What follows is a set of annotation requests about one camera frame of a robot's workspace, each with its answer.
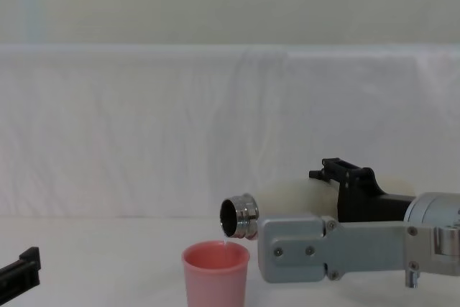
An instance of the white fabric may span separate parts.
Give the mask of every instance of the white fabric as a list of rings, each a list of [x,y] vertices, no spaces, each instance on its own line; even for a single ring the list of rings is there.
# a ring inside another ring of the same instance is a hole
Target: white fabric
[[[460,42],[459,0],[0,0],[0,42]]]
[[[457,192],[458,47],[1,46],[0,214],[215,216],[340,157]]]

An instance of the white table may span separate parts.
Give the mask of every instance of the white table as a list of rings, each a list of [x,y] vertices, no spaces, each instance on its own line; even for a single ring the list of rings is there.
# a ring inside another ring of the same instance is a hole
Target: white table
[[[0,219],[0,264],[29,246],[42,255],[41,285],[8,307],[185,307],[180,253],[222,239],[216,219]],[[268,284],[252,255],[247,307],[458,306],[460,279],[423,274],[404,286],[403,272],[348,274],[340,282]]]

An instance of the white bottle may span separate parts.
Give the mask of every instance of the white bottle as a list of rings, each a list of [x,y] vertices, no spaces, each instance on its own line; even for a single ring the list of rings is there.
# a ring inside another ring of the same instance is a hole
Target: white bottle
[[[409,183],[377,177],[385,193],[414,196]],[[221,225],[227,237],[255,239],[261,216],[310,213],[337,218],[338,185],[316,179],[276,183],[255,194],[226,199],[221,205]]]

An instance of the bottle opening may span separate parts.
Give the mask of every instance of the bottle opening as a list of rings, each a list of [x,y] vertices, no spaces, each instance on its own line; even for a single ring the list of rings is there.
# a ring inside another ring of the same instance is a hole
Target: bottle opening
[[[221,226],[225,236],[234,236],[237,225],[235,205],[229,199],[226,199],[221,205]]]

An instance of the cup rim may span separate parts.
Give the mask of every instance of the cup rim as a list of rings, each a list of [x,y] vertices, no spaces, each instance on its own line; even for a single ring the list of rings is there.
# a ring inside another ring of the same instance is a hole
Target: cup rim
[[[209,275],[222,275],[226,273],[232,273],[236,271],[240,271],[241,269],[247,267],[250,254],[248,249],[245,246],[241,246],[240,244],[237,244],[235,242],[227,242],[226,246],[232,246],[232,247],[238,247],[239,249],[242,249],[244,251],[244,260],[241,261],[239,264],[232,266],[232,267],[226,267],[224,269],[205,269],[202,267],[198,267],[195,265],[190,264],[187,260],[185,260],[185,256],[188,255],[190,252],[193,250],[198,249],[199,247],[207,247],[207,246],[214,246],[214,245],[223,245],[224,241],[221,240],[214,240],[214,241],[204,241],[204,242],[199,242],[196,244],[192,244],[191,246],[187,247],[183,252],[182,252],[182,263],[184,266],[191,271],[194,272],[200,272],[200,273],[206,273]]]

